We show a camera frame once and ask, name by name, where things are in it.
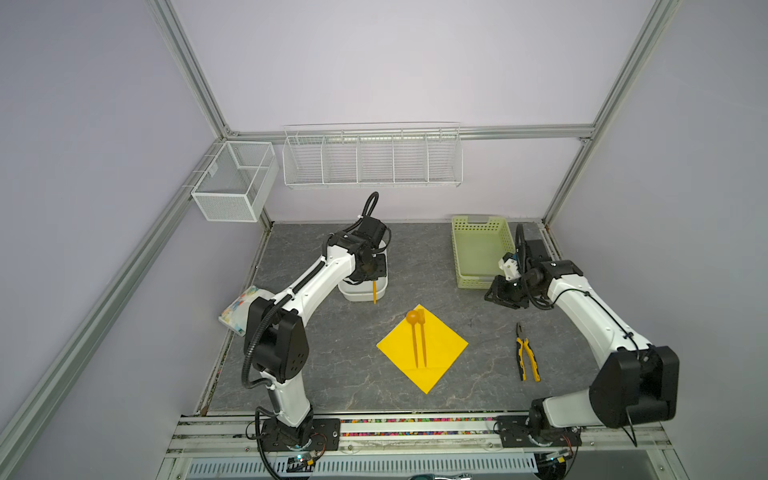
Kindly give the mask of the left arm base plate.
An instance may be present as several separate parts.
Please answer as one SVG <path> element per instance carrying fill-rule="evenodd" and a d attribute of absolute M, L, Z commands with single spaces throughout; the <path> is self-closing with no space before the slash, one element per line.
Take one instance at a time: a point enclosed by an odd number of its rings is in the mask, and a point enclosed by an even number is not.
<path fill-rule="evenodd" d="M 341 439 L 340 430 L 341 421 L 336 417 L 308 416 L 298 427 L 268 418 L 261 423 L 261 443 L 267 452 L 336 451 Z"/>

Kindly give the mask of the orange plastic spoon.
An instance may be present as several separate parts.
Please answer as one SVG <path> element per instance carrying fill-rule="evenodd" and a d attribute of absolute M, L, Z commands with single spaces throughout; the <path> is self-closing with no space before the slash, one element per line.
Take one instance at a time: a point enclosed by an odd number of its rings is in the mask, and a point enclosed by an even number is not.
<path fill-rule="evenodd" d="M 418 353 L 418 340 L 417 340 L 417 332 L 416 332 L 416 326 L 419 323 L 419 312 L 417 310 L 411 310 L 406 315 L 406 321 L 411 327 L 411 340 L 412 340 L 412 349 L 414 354 L 414 364 L 415 367 L 419 367 L 419 353 Z"/>

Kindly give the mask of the yellow paper napkin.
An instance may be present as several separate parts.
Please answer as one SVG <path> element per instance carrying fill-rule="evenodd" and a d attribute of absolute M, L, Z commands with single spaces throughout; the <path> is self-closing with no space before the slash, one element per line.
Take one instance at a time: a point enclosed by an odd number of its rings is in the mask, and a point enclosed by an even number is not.
<path fill-rule="evenodd" d="M 377 348 L 424 394 L 429 394 L 467 348 L 468 342 L 419 304 Z"/>

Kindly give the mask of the white oval plastic tub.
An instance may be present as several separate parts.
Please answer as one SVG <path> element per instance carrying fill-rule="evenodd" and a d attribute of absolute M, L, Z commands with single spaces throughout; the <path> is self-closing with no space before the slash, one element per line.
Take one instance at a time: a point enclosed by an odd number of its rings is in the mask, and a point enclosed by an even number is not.
<path fill-rule="evenodd" d="M 389 285 L 388 276 L 388 258 L 387 258 L 387 276 L 380 278 L 377 281 L 378 301 L 380 301 L 386 293 Z M 342 295 L 350 302 L 373 302 L 372 295 L 372 281 L 361 282 L 359 284 L 352 284 L 347 281 L 342 281 L 337 286 Z"/>

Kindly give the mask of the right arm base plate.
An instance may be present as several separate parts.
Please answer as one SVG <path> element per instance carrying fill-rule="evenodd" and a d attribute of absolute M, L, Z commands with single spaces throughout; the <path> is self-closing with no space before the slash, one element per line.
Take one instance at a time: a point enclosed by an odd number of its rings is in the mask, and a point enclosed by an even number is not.
<path fill-rule="evenodd" d="M 582 445 L 580 434 L 574 427 L 535 428 L 527 415 L 499 415 L 492 427 L 504 448 L 555 448 Z"/>

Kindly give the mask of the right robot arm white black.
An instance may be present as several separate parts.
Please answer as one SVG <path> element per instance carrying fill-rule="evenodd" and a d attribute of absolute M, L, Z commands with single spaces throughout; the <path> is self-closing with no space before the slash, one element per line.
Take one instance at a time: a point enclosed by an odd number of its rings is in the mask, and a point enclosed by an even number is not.
<path fill-rule="evenodd" d="M 628 436 L 637 425 L 676 416 L 680 359 L 630 327 L 592 288 L 572 261 L 555 260 L 523 226 L 515 249 L 500 259 L 502 270 L 485 300 L 511 309 L 560 309 L 586 339 L 599 371 L 588 388 L 536 399 L 525 430 L 539 445 L 572 428 L 603 426 Z"/>

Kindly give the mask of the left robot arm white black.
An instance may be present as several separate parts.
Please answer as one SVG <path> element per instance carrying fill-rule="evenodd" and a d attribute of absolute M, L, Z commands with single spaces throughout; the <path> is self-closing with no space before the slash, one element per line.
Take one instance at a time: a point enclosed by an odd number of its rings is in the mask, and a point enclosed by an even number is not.
<path fill-rule="evenodd" d="M 371 193 L 351 225 L 330 234 L 319 258 L 276 294 L 258 297 L 247 309 L 241 386 L 265 386 L 279 425 L 300 430 L 312 416 L 302 370 L 309 357 L 306 326 L 340 284 L 376 289 L 387 274 L 391 229 L 374 217 L 380 194 Z"/>

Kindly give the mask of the orange plastic fork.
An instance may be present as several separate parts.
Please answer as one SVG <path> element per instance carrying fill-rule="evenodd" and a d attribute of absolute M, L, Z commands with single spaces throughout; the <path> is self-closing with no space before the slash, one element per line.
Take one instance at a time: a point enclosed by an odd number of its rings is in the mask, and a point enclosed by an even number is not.
<path fill-rule="evenodd" d="M 417 309 L 416 310 L 416 321 L 420 328 L 420 337 L 421 337 L 421 351 L 423 356 L 423 365 L 424 367 L 428 366 L 428 357 L 427 357 L 427 343 L 426 343 L 426 329 L 425 329 L 425 313 L 423 309 Z"/>

